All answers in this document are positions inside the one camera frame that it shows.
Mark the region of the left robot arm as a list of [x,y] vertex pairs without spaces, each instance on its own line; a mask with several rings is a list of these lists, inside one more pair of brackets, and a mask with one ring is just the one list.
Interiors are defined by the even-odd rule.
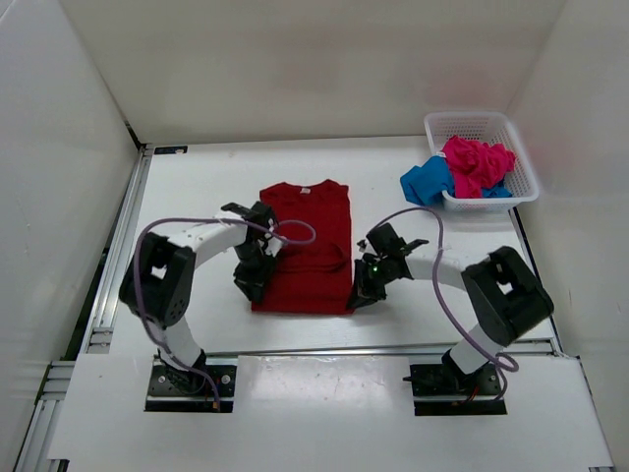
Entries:
[[196,269],[232,249],[238,258],[234,283],[249,301],[259,303],[282,247],[272,235],[276,215],[262,202],[252,207],[230,203],[210,222],[190,222],[192,227],[171,236],[147,230],[119,289],[119,300],[140,318],[160,359],[173,370],[172,382],[184,393],[199,391],[206,380],[205,353],[185,318]]

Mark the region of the pink t-shirt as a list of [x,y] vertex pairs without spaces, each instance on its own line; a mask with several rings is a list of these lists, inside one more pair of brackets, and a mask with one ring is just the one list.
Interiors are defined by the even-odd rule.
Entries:
[[512,194],[504,184],[515,168],[516,154],[502,144],[490,145],[453,136],[444,145],[457,199],[502,199]]

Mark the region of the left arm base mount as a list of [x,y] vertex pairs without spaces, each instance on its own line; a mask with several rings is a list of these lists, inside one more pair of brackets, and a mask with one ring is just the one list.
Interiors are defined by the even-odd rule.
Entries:
[[144,411],[169,413],[232,413],[238,370],[236,358],[210,357],[205,371],[214,381],[220,402],[207,380],[196,374],[180,372],[153,356]]

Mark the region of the red t-shirt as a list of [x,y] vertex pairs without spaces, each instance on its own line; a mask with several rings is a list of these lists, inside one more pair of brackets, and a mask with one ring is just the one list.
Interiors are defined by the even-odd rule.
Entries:
[[259,192],[280,221],[309,224],[308,245],[287,245],[260,303],[260,313],[346,316],[352,290],[352,221],[349,187],[333,180],[311,186],[278,183]]

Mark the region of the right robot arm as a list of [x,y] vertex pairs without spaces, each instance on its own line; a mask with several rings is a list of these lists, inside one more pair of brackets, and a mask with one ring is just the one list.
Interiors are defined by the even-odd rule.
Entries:
[[[426,240],[405,241],[389,223],[373,228],[359,243],[363,256],[355,260],[354,282],[346,308],[356,310],[386,298],[386,285],[399,280],[429,281],[443,313],[462,340],[442,356],[441,380],[452,392],[472,386],[477,372],[495,364],[516,340],[552,315],[554,304],[519,253],[502,246],[482,261],[462,266],[444,257],[439,247],[433,256],[414,251]],[[464,291],[477,324],[465,330],[447,306],[443,285]]]

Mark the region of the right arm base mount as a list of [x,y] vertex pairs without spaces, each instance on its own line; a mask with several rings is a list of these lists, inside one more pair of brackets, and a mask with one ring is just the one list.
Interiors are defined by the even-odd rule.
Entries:
[[412,364],[402,381],[411,385],[416,417],[507,414],[505,401],[497,399],[502,384],[493,365],[459,381],[441,364]]

